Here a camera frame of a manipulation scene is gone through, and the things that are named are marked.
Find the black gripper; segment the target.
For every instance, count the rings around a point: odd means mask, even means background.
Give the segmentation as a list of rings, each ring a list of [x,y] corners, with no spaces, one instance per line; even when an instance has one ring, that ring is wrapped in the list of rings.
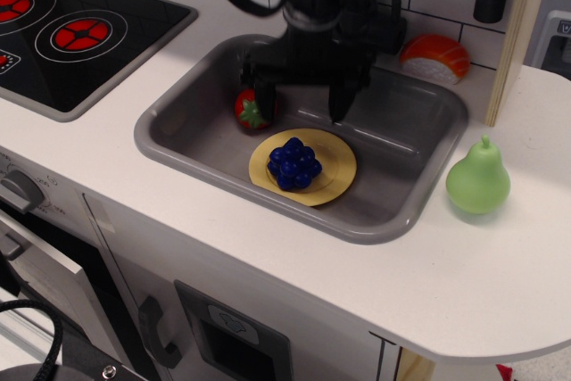
[[[330,31],[305,33],[293,28],[281,37],[254,42],[244,50],[241,82],[254,87],[261,117],[276,116],[276,85],[330,86],[328,111],[342,121],[369,80],[375,50],[343,41]]]

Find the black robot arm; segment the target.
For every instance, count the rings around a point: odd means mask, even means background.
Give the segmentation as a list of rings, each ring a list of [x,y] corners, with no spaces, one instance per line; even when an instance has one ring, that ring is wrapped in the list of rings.
[[[261,117],[274,120],[277,87],[328,87],[331,121],[344,119],[370,82],[374,49],[355,40],[370,0],[285,0],[286,31],[244,56],[242,81]]]

